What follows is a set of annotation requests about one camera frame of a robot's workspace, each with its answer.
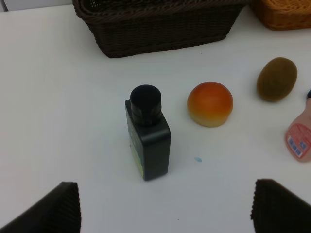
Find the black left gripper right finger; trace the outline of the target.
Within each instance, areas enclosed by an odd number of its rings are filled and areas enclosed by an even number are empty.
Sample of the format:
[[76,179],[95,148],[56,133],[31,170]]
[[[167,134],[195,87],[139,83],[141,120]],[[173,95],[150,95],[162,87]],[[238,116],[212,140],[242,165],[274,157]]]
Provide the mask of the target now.
[[257,233],[309,233],[311,205],[273,179],[258,179],[251,210]]

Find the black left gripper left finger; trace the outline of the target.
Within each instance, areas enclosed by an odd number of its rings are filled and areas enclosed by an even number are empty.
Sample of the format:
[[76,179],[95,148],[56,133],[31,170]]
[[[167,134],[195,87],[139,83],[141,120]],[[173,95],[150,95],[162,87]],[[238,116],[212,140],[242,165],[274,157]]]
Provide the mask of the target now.
[[2,233],[79,233],[78,184],[61,182],[24,213],[3,226]]

